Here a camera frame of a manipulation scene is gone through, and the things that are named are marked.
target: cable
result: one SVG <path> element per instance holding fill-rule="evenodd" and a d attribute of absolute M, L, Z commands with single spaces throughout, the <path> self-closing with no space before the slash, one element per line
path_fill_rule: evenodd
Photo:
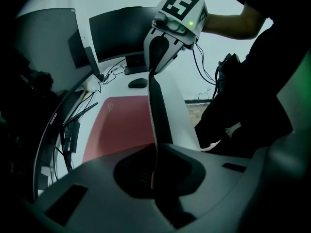
<path fill-rule="evenodd" d="M 122 62 L 122 61 L 124 61 L 124 60 L 126 60 L 126 59 L 120 60 L 120 61 L 119 61 L 118 63 L 116 63 L 113 67 L 111 67 L 111 69 L 107 72 L 107 75 L 104 77 L 104 81 L 106 80 L 106 78 L 108 78 L 109 72 L 110 72 L 117 64 L 119 64 L 120 62 Z"/>
<path fill-rule="evenodd" d="M 196 46 L 197 46 L 197 48 L 198 48 L 198 50 L 199 50 L 199 52 L 200 52 L 200 54 L 201 54 L 201 56 L 202 56 L 202 67 L 203 67 L 203 70 L 204 70 L 204 73 L 206 74 L 206 76 L 210 79 L 210 80 L 212 80 L 212 81 L 214 81 L 215 82 L 215 80 L 213 80 L 212 79 L 212 77 L 210 76 L 210 74 L 205 70 L 205 68 L 204 68 L 204 51 L 203 51 L 203 49 L 199 46 L 199 44 L 197 44 L 196 43 Z"/>
<path fill-rule="evenodd" d="M 93 98 L 93 96 L 94 96 L 94 94 L 95 94 L 95 92 L 96 91 L 94 91 L 94 92 L 92 92 L 92 94 L 91 94 L 91 99 L 88 101 L 88 103 L 87 103 L 87 105 L 86 105 L 86 107 L 84 108 L 84 110 L 83 111 L 85 111 L 86 110 L 86 108 L 88 107 L 88 105 L 89 105 L 89 103 L 91 103 L 91 101 L 92 101 L 92 98 Z"/>
<path fill-rule="evenodd" d="M 102 92 L 101 82 L 100 82 L 100 81 L 98 82 L 98 85 L 99 85 L 99 90 L 96 89 L 95 91 L 92 92 L 92 94 L 95 93 L 96 91 L 98 91 L 99 93 Z M 70 122 L 70 120 L 72 119 L 72 116 L 73 116 L 73 114 L 75 113 L 75 111 L 79 108 L 79 106 L 80 106 L 82 103 L 84 103 L 86 100 L 88 100 L 88 99 L 92 96 L 92 94 L 89 95 L 86 99 L 84 99 L 83 101 L 81 101 L 81 102 L 76 106 L 76 109 L 70 114 L 70 116 L 68 117 L 67 121 L 63 124 L 63 127 L 64 127 L 67 123 Z"/>
<path fill-rule="evenodd" d="M 201 91 L 201 92 L 199 93 L 199 95 L 198 95 L 198 100 L 200 99 L 200 95 L 201 95 L 202 93 L 206 93 L 206 94 L 207 94 L 207 99 L 209 99 L 208 93 L 207 93 L 206 91 Z"/>
<path fill-rule="evenodd" d="M 114 69 L 113 71 L 110 72 L 110 74 L 113 74 L 113 75 L 114 75 L 113 79 L 110 80 L 110 81 L 108 81 L 107 83 L 104 83 L 104 82 L 103 82 L 103 84 L 109 84 L 111 81 L 113 81 L 113 80 L 116 79 L 116 76 L 117 76 L 117 75 L 119 75 L 119 74 L 121 74 L 121 73 L 124 73 L 124 72 L 125 72 L 125 69 L 124 69 L 124 67 L 123 67 L 122 65 L 121 65 L 121 67 L 123 68 L 123 72 L 119 72 L 119 73 L 115 74 L 114 71 L 117 70 L 118 68 Z"/>
<path fill-rule="evenodd" d="M 201 73 L 201 71 L 200 71 L 200 69 L 199 69 L 198 63 L 196 62 L 194 49 L 192 50 L 192 53 L 193 53 L 193 57 L 194 57 L 194 61 L 195 61 L 196 68 L 198 69 L 198 71 L 199 71 L 201 77 L 202 77 L 207 83 L 212 84 L 212 85 L 216 85 L 216 84 L 214 84 L 214 83 L 211 83 L 210 81 L 208 81 L 206 78 L 203 77 L 203 75 L 202 75 L 202 73 Z"/>
<path fill-rule="evenodd" d="M 58 152 L 61 153 L 62 156 L 64 156 L 63 152 L 61 150 L 59 150 L 59 148 L 57 146 L 55 146 L 53 143 L 50 143 Z"/>

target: floor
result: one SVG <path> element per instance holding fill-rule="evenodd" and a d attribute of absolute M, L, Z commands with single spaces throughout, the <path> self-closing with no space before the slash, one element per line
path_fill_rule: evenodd
<path fill-rule="evenodd" d="M 190 113 L 191 122 L 196 126 L 201 120 L 201 116 L 208 104 L 187 104 L 188 111 Z"/>

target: monitor screen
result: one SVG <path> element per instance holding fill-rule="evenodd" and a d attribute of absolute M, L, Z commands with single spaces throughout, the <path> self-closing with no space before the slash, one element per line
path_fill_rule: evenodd
<path fill-rule="evenodd" d="M 14 29 L 13 47 L 29 61 L 31 72 L 44 77 L 58 96 L 92 73 L 74 9 L 31 12 L 16 18 Z"/>
<path fill-rule="evenodd" d="M 90 18 L 98 61 L 143 53 L 144 39 L 156 13 L 156 8 L 130 7 Z"/>

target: black cloth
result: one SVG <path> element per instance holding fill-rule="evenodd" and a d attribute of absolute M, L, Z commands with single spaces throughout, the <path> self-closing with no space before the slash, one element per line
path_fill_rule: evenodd
<path fill-rule="evenodd" d="M 237 0 L 248 3 L 264 17 L 274 23 L 286 23 L 300 26 L 309 21 L 310 0 Z"/>
<path fill-rule="evenodd" d="M 309 0 L 237 0 L 247 2 L 274 24 L 254 42 L 242 72 L 216 96 L 195 127 L 201 148 L 222 140 L 212 153 L 251 157 L 292 131 L 276 95 L 310 48 Z M 225 129 L 240 122 L 230 139 Z"/>

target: mouse pad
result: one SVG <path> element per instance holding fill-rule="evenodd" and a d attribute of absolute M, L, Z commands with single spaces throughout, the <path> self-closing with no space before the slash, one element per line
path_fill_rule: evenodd
<path fill-rule="evenodd" d="M 88 137 L 83 163 L 154 142 L 148 96 L 108 98 Z"/>

